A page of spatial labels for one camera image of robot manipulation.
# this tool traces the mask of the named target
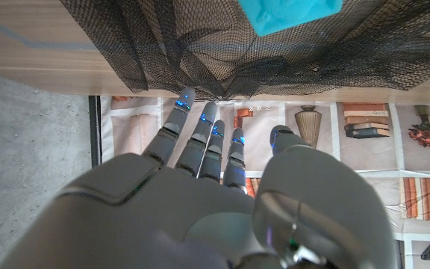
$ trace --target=gray robotic arm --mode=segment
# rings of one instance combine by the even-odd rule
[[[212,102],[175,169],[165,167],[194,99],[186,88],[142,155],[67,185],[1,268],[396,267],[374,190],[286,126],[272,130],[256,199],[246,195],[241,129],[219,183],[225,134]]]

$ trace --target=stacked books illustration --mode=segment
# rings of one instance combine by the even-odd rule
[[[246,178],[246,194],[255,198],[258,192],[259,184],[260,184],[260,179]]]
[[[404,178],[399,182],[403,218],[430,220],[430,178]]]
[[[343,103],[343,115],[347,137],[361,139],[390,135],[386,104]]]

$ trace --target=wooden board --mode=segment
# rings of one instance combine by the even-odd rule
[[[59,0],[0,0],[0,76],[55,93],[176,97],[160,89],[133,94]],[[343,87],[252,99],[430,104],[430,80],[409,91]]]

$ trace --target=gray concrete floor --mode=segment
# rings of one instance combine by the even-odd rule
[[[90,164],[87,96],[0,78],[0,262],[56,192]]]

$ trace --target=vase illustration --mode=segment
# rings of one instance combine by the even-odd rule
[[[321,113],[314,108],[314,105],[302,105],[303,111],[296,113],[295,119],[303,140],[316,149],[320,135]]]

